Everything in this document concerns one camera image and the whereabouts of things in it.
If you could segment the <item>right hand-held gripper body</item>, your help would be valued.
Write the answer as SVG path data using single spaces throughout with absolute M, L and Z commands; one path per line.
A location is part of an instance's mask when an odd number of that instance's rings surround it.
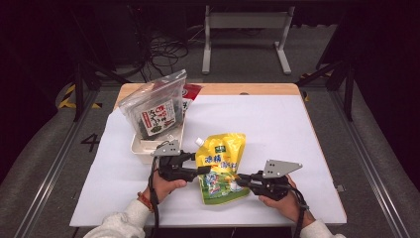
M 258 182 L 253 193 L 276 201 L 283 199 L 291 188 L 286 176 L 302 167 L 300 163 L 267 160 L 264 169 L 252 175 L 252 179 Z

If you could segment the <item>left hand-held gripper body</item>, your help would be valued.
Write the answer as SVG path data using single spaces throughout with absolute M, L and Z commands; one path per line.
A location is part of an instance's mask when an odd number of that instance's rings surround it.
M 158 174 L 161 178 L 172 181 L 183 179 L 192 182 L 196 177 L 196 169 L 185 168 L 180 159 L 180 154 L 184 152 L 180 149 L 177 140 L 164 142 L 153 152 L 153 156 L 158 160 Z

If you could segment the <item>yellow spouted pouch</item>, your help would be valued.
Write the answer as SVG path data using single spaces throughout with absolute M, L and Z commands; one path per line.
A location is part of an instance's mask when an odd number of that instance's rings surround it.
M 197 167 L 210 166 L 210 172 L 200 175 L 199 184 L 203 203 L 219 205 L 247 196 L 250 190 L 237 184 L 237 171 L 246 144 L 243 133 L 226 133 L 197 139 L 199 146 Z

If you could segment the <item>white plastic bin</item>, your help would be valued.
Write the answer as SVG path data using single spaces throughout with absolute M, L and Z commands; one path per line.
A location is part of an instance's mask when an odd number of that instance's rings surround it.
M 162 143 L 177 140 L 179 144 L 182 144 L 183 131 L 184 123 L 175 126 L 168 132 L 164 132 L 153 140 L 141 139 L 139 135 L 135 135 L 133 137 L 131 151 L 143 164 L 150 165 L 154 158 L 153 152 Z

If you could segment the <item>person's left hand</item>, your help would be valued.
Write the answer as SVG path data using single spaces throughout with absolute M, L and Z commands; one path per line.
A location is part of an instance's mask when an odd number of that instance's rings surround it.
M 174 190 L 186 186 L 187 182 L 183 179 L 167 181 L 159 176 L 158 171 L 154 172 L 153 188 L 156 192 L 157 200 L 159 202 L 164 201 L 164 199 Z

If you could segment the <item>person's right hand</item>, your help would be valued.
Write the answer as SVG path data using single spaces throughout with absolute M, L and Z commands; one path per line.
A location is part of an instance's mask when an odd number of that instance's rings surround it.
M 288 182 L 292 187 L 297 188 L 292 178 L 287 175 Z M 297 224 L 299 219 L 300 206 L 298 203 L 297 196 L 293 191 L 289 191 L 287 196 L 279 201 L 270 199 L 269 197 L 260 195 L 259 200 L 266 206 L 276 209 L 281 215 L 288 218 L 289 220 Z M 316 221 L 315 217 L 308 210 L 303 213 L 302 227 L 306 227 Z

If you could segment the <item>clear bag of dried seaweed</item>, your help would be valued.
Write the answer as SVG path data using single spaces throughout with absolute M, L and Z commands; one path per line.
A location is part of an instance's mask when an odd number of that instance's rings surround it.
M 182 69 L 152 80 L 118 103 L 141 139 L 154 140 L 183 122 L 186 77 L 187 72 Z

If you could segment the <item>red snack packet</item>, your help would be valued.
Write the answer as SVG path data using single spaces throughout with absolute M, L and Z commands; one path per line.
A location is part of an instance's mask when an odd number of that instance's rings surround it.
M 201 85 L 186 83 L 182 90 L 182 111 L 186 112 L 189 105 L 195 100 L 202 89 Z

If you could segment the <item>black metal stand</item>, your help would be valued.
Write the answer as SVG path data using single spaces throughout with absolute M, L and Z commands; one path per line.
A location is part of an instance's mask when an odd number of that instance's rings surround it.
M 325 86 L 330 91 L 336 91 L 345 83 L 345 95 L 344 95 L 344 112 L 349 121 L 353 121 L 352 106 L 353 106 L 353 91 L 354 91 L 354 75 L 355 69 L 349 61 L 337 61 L 334 63 L 327 64 L 326 66 L 316 70 L 315 72 L 308 74 L 307 76 L 301 76 L 296 82 L 298 87 L 303 86 L 327 72 L 331 73 L 331 76 L 327 79 Z
M 100 77 L 96 74 L 99 71 L 113 81 L 121 84 L 128 83 L 128 80 L 124 77 L 106 69 L 102 65 L 99 65 L 93 61 L 81 60 L 74 66 L 74 85 L 75 85 L 75 100 L 76 100 L 76 112 L 74 121 L 78 121 L 87 104 L 84 101 L 83 86 L 86 85 L 89 90 L 97 91 L 102 86 Z

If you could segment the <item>yellow black floor tape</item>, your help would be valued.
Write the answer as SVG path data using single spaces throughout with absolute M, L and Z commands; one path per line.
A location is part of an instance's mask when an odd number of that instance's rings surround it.
M 59 103 L 57 108 L 76 108 L 75 102 L 70 102 L 70 96 L 72 93 L 75 92 L 75 84 L 72 84 L 66 90 L 61 102 Z M 99 109 L 102 108 L 102 103 L 93 103 L 91 106 L 92 109 Z

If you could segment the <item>grey metal stand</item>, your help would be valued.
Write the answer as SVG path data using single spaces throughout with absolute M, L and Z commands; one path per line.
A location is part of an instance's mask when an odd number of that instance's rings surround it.
M 212 12 L 205 9 L 202 73 L 210 73 L 211 65 L 211 30 L 212 29 L 280 29 L 280 40 L 273 43 L 277 57 L 285 75 L 291 75 L 284 45 L 291 27 L 295 7 L 280 12 Z

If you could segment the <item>aluminium floor rail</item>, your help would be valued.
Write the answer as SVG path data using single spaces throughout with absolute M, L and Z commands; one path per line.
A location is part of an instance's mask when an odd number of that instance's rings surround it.
M 384 214 L 387 223 L 392 231 L 394 238 L 411 238 L 404 222 L 402 221 L 394 202 L 392 201 L 387 188 L 380 178 L 376 167 L 374 166 L 368 150 L 353 122 L 351 122 L 345 111 L 344 102 L 338 92 L 329 93 L 332 102 L 338 111 L 340 118 L 344 122 L 345 128 L 358 152 L 358 157 L 362 169 L 367 177 L 368 183 L 374 193 L 374 196 Z
M 84 122 L 87 114 L 90 111 L 94 100 L 98 95 L 98 91 L 89 91 L 87 93 L 86 99 L 82 100 L 82 106 L 84 109 L 79 115 L 78 119 L 75 122 L 72 122 L 70 128 L 64 138 L 64 141 L 55 156 L 52 165 L 44 178 L 43 182 L 38 189 L 35 198 L 33 199 L 30 208 L 27 210 L 20 226 L 13 238 L 29 238 L 32 233 L 49 197 L 53 191 L 53 188 L 56 184 L 56 181 L 59 178 L 59 175 L 66 163 L 68 158 L 69 151 L 74 144 L 75 137 L 77 136 L 82 123 Z

